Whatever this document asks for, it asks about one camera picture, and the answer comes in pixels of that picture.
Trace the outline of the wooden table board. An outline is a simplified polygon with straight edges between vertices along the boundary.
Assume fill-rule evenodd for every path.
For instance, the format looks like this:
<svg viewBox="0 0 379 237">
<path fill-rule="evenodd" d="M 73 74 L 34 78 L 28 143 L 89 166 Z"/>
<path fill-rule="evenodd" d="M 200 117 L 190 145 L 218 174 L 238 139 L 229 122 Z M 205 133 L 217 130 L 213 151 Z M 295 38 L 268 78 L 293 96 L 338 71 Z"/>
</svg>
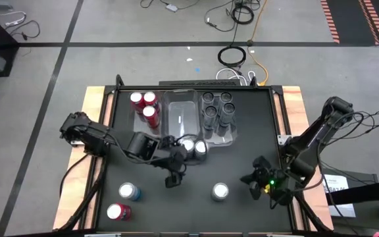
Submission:
<svg viewBox="0 0 379 237">
<path fill-rule="evenodd" d="M 282 94 L 276 94 L 274 101 L 282 133 L 299 135 L 309 126 L 300 87 L 282 86 Z M 87 87 L 82 111 L 87 113 L 91 119 L 102 119 L 105 124 L 108 124 L 112 106 L 113 94 L 111 89 L 106 86 Z M 72 149 L 68 162 L 70 172 L 63 183 L 53 224 L 55 230 L 64 225 L 73 215 L 101 169 L 99 158 L 87 157 L 83 161 L 79 161 L 83 156 L 84 147 L 82 145 Z M 321 221 L 328 228 L 333 229 L 334 225 L 323 186 L 305 191 L 305 199 Z"/>
</svg>

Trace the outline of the black horizontal bar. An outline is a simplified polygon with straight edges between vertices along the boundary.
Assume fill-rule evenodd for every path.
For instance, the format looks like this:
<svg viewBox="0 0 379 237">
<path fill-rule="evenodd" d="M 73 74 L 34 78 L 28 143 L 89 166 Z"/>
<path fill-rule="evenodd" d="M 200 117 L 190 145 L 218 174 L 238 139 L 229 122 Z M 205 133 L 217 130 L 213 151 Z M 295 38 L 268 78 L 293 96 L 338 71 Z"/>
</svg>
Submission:
<svg viewBox="0 0 379 237">
<path fill-rule="evenodd" d="M 344 189 L 326 194 L 328 205 L 379 201 L 379 183 Z"/>
</svg>

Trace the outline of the tall slim silver can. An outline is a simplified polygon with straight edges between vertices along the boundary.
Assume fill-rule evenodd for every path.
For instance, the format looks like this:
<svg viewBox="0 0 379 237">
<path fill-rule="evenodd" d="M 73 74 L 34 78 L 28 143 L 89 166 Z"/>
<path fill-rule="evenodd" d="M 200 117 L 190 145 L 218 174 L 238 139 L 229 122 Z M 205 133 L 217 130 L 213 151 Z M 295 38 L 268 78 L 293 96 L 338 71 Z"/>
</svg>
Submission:
<svg viewBox="0 0 379 237">
<path fill-rule="evenodd" d="M 218 128 L 216 133 L 220 137 L 224 137 L 226 134 L 226 131 L 231 127 L 231 124 L 234 122 L 234 113 L 236 111 L 236 108 L 233 103 L 225 103 L 219 114 L 218 118 Z"/>
<path fill-rule="evenodd" d="M 218 98 L 218 107 L 221 109 L 226 103 L 232 102 L 232 95 L 229 92 L 222 92 Z"/>
<path fill-rule="evenodd" d="M 214 106 L 208 106 L 203 114 L 203 133 L 206 140 L 211 139 L 218 125 L 218 111 Z"/>
<path fill-rule="evenodd" d="M 205 110 L 209 106 L 213 106 L 215 103 L 215 96 L 212 92 L 205 92 L 201 96 L 201 109 Z"/>
</svg>

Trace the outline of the clear plastic bin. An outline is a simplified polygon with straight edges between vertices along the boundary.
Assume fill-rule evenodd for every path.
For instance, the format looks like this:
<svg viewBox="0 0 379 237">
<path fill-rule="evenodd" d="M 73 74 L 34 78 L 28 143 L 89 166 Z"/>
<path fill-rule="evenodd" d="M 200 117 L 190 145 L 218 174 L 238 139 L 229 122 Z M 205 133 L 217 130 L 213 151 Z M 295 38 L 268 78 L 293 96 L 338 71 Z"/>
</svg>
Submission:
<svg viewBox="0 0 379 237">
<path fill-rule="evenodd" d="M 162 136 L 198 135 L 199 107 L 195 90 L 168 90 L 162 97 Z"/>
<path fill-rule="evenodd" d="M 145 133 L 148 133 L 149 135 L 159 137 L 160 133 L 161 133 L 161 104 L 160 104 L 160 101 L 159 101 L 159 107 L 160 107 L 160 110 L 159 110 L 158 114 L 159 114 L 159 118 L 160 118 L 160 124 L 156 128 L 151 128 L 147 124 L 147 122 L 143 116 L 143 113 L 137 114 L 135 112 L 134 108 L 132 107 L 132 115 L 134 116 L 134 130 L 136 132 L 145 132 Z"/>
<path fill-rule="evenodd" d="M 217 108 L 218 118 L 219 118 L 219 114 L 220 114 L 220 110 L 221 109 L 218 107 L 218 98 L 219 98 L 219 96 L 220 96 L 220 94 L 222 92 L 212 92 L 212 93 L 215 96 L 215 103 L 214 103 L 213 106 Z M 204 110 L 201 109 L 200 111 L 201 111 L 201 127 L 202 127 L 202 131 L 203 131 L 203 114 L 204 114 Z M 206 140 L 204 138 L 204 140 L 208 143 L 209 147 L 224 147 L 224 146 L 231 145 L 236 140 L 236 137 L 238 135 L 238 133 L 237 133 L 237 126 L 236 126 L 236 111 L 234 113 L 234 122 L 231 124 L 231 127 L 229 127 L 229 129 L 226 131 L 226 134 L 225 134 L 224 137 L 220 137 L 216 133 L 217 128 L 218 128 L 218 125 L 216 127 L 216 130 L 213 132 L 213 136 L 212 136 L 211 139 Z"/>
</svg>

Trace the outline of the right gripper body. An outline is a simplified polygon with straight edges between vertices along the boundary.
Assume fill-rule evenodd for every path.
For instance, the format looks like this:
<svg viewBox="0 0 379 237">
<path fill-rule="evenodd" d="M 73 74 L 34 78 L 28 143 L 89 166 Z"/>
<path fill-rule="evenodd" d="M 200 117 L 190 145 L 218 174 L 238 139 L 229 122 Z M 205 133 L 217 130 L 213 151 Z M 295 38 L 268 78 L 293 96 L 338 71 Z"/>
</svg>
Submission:
<svg viewBox="0 0 379 237">
<path fill-rule="evenodd" d="M 259 195 L 267 194 L 278 204 L 289 204 L 291 194 L 288 189 L 289 178 L 281 169 L 259 169 Z"/>
</svg>

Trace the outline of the silver and blue soda can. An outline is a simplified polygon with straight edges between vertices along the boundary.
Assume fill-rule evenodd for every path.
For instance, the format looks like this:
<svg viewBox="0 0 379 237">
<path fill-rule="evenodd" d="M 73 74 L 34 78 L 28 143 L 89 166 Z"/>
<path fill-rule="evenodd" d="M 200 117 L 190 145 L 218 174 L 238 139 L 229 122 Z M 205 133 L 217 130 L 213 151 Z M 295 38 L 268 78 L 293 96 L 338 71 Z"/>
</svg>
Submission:
<svg viewBox="0 0 379 237">
<path fill-rule="evenodd" d="M 195 143 L 194 146 L 194 157 L 198 160 L 203 162 L 207 158 L 208 154 L 208 146 L 203 140 L 199 140 Z"/>
<path fill-rule="evenodd" d="M 186 160 L 192 159 L 194 156 L 195 143 L 192 139 L 185 138 L 180 140 L 180 144 L 186 149 Z"/>
<path fill-rule="evenodd" d="M 214 201 L 224 201 L 229 194 L 229 188 L 225 183 L 216 183 L 211 191 L 211 198 Z"/>
<path fill-rule="evenodd" d="M 137 201 L 141 197 L 141 190 L 130 182 L 123 183 L 118 189 L 118 193 L 124 199 Z"/>
</svg>

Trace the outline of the red Fanta soda can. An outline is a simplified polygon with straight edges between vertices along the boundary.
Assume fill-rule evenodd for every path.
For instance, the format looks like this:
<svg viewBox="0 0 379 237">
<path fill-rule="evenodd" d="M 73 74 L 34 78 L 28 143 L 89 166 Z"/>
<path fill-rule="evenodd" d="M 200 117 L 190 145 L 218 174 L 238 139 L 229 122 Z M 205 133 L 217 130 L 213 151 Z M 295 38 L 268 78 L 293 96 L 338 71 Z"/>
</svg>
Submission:
<svg viewBox="0 0 379 237">
<path fill-rule="evenodd" d="M 132 215 L 132 209 L 129 205 L 113 203 L 107 208 L 107 216 L 112 220 L 127 221 Z"/>
<path fill-rule="evenodd" d="M 143 109 L 145 108 L 145 101 L 143 99 L 143 94 L 140 92 L 133 92 L 130 95 L 130 101 L 132 107 L 134 108 L 137 114 L 142 114 Z"/>
<path fill-rule="evenodd" d="M 144 93 L 143 100 L 146 106 L 152 106 L 157 112 L 159 112 L 159 100 L 154 92 Z"/>
<path fill-rule="evenodd" d="M 143 116 L 151 128 L 156 128 L 160 124 L 159 114 L 156 108 L 152 106 L 146 106 L 143 109 Z"/>
</svg>

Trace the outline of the black power strip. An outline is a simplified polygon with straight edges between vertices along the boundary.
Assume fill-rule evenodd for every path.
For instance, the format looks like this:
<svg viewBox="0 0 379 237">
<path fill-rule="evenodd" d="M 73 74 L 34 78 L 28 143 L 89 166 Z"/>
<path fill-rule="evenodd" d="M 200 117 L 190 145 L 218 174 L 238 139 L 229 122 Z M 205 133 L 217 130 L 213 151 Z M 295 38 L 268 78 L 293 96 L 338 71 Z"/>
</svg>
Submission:
<svg viewBox="0 0 379 237">
<path fill-rule="evenodd" d="M 160 86 L 239 86 L 240 83 L 235 79 L 229 80 L 177 80 L 160 81 Z"/>
</svg>

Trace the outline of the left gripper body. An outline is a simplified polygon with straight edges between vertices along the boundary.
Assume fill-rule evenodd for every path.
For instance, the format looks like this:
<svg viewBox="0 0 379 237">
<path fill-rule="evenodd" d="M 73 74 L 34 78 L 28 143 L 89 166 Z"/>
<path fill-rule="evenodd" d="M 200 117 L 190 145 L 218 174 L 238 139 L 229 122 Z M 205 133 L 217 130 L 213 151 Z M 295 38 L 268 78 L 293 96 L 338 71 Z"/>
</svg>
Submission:
<svg viewBox="0 0 379 237">
<path fill-rule="evenodd" d="M 161 138 L 159 149 L 161 151 L 160 167 L 172 172 L 185 172 L 187 150 L 177 138 L 173 136 Z"/>
</svg>

